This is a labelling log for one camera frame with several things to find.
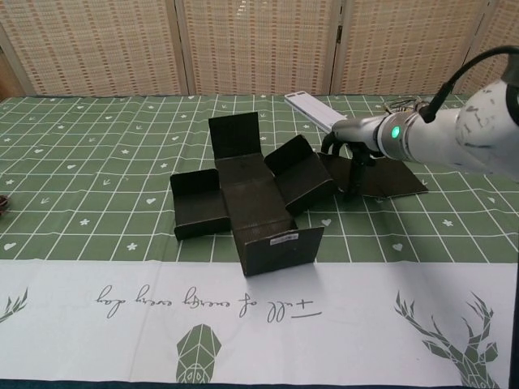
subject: black cable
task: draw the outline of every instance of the black cable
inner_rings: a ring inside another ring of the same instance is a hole
[[[517,261],[516,304],[513,311],[512,355],[510,357],[508,388],[519,388],[519,261]]]
[[[323,154],[328,154],[330,151],[330,147],[336,142],[335,134],[332,132],[326,134],[323,139],[323,144],[321,144],[321,152]]]
[[[420,97],[416,96],[404,96],[389,102],[384,102],[384,111],[387,113],[405,112],[412,110],[416,103],[420,101]]]
[[[440,90],[435,94],[431,103],[423,106],[418,112],[422,117],[425,123],[430,123],[436,119],[436,113],[441,108],[441,105],[445,102],[448,94],[454,89],[454,85],[459,78],[466,73],[472,66],[480,63],[481,61],[493,57],[494,55],[500,54],[517,54],[519,55],[519,46],[498,46],[494,49],[487,50],[476,57],[472,58],[470,61],[465,63],[462,67],[460,67],[456,73],[450,78],[449,81],[444,83]]]

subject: woven screen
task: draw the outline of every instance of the woven screen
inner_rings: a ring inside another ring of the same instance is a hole
[[[37,94],[181,92],[164,1],[0,0],[0,22]]]
[[[197,93],[323,91],[327,0],[184,0]]]
[[[482,9],[481,0],[352,1],[343,93],[436,92]]]
[[[478,51],[471,51],[470,57],[501,45],[519,45],[519,0],[500,0],[492,16],[488,31],[483,36]],[[473,93],[498,79],[506,67],[507,56],[488,58],[473,67],[465,79],[461,90]]]

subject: cardboard box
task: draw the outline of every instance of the cardboard box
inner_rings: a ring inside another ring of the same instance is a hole
[[[314,261],[324,227],[298,229],[294,216],[337,192],[298,135],[264,157],[257,113],[209,119],[215,169],[174,174],[178,240],[229,231],[243,274]]]

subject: box label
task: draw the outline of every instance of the box label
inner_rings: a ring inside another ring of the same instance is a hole
[[[297,241],[299,239],[298,233],[291,233],[290,235],[285,235],[284,237],[275,237],[270,240],[270,246],[279,245],[280,243],[286,241]]]

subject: green tablecloth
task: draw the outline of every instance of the green tablecloth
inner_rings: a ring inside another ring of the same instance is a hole
[[[349,117],[388,96],[322,96]],[[451,96],[447,107],[463,104]],[[230,233],[177,242],[172,172],[213,167],[208,118],[258,111],[264,155],[322,133],[282,96],[16,98],[0,104],[0,258],[236,262]],[[519,185],[410,164],[429,188],[399,199],[330,198],[297,218],[325,225],[318,262],[517,260]]]

